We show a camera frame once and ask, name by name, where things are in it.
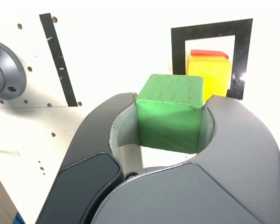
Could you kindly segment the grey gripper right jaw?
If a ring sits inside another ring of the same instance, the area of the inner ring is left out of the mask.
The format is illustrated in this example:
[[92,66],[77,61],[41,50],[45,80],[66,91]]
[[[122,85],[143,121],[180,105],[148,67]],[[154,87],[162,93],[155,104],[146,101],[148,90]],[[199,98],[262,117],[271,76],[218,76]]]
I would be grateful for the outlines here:
[[238,100],[213,96],[201,132],[201,152],[119,185],[92,222],[280,224],[280,151],[268,128]]

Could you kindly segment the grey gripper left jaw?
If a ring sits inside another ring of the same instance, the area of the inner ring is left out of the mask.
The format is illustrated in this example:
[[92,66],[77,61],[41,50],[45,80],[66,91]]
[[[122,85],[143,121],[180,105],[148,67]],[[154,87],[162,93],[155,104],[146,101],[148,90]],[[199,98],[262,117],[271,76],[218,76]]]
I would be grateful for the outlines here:
[[89,224],[125,175],[142,169],[136,97],[117,94],[82,121],[37,223]]

